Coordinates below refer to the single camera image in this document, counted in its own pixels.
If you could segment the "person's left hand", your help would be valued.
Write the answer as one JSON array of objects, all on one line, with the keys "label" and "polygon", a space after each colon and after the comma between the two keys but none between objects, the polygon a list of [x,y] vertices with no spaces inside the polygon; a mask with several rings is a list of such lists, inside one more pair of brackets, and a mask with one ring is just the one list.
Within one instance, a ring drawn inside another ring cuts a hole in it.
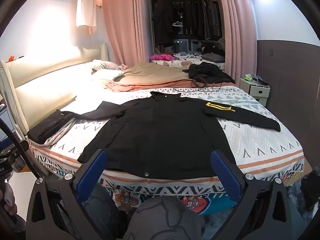
[{"label": "person's left hand", "polygon": [[15,196],[9,183],[4,183],[4,191],[0,192],[0,199],[4,200],[4,209],[11,215],[17,214],[17,205],[15,204]]}]

